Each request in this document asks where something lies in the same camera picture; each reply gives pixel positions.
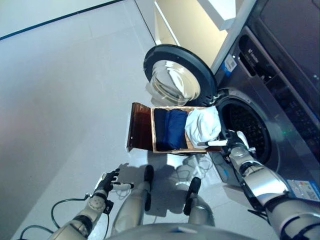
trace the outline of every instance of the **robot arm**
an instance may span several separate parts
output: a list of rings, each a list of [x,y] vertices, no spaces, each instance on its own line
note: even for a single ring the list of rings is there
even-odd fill
[[[250,204],[265,211],[280,239],[317,239],[320,214],[303,200],[290,198],[290,190],[276,172],[254,159],[236,133],[228,140],[229,158],[242,180]]]
[[[93,195],[85,208],[71,221],[52,234],[49,240],[85,240],[95,228],[102,213],[109,214],[114,203],[108,200],[108,193],[112,189],[127,190],[134,187],[131,183],[115,182],[120,169],[110,173],[103,173],[96,184]]]

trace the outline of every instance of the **white wall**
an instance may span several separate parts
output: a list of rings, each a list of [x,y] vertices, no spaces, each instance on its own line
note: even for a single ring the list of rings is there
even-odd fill
[[[0,0],[0,37],[111,0]]]

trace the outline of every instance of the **white cloth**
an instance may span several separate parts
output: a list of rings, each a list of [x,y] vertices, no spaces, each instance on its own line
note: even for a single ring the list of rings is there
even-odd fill
[[[206,149],[208,146],[198,144],[215,140],[221,132],[221,124],[216,107],[211,106],[189,112],[184,130],[194,148]]]

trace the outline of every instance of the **dark blue cloth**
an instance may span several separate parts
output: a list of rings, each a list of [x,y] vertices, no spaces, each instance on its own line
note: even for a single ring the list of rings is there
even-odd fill
[[[158,151],[170,150],[170,146],[168,145],[168,143],[164,142],[165,132],[166,132],[165,123],[166,123],[167,112],[168,111],[163,108],[155,108],[153,111],[155,137],[156,137],[155,148]]]
[[[162,108],[154,110],[156,149],[168,151],[187,149],[185,125],[188,113],[179,109],[166,111]]]

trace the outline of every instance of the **label sticker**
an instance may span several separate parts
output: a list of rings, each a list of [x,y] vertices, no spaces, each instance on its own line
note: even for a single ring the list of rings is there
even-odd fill
[[[225,75],[227,77],[229,77],[231,75],[232,71],[236,68],[236,66],[237,66],[236,61],[229,53],[222,63],[222,69],[223,69]]]
[[[297,198],[320,202],[320,193],[315,182],[287,180],[287,183]]]

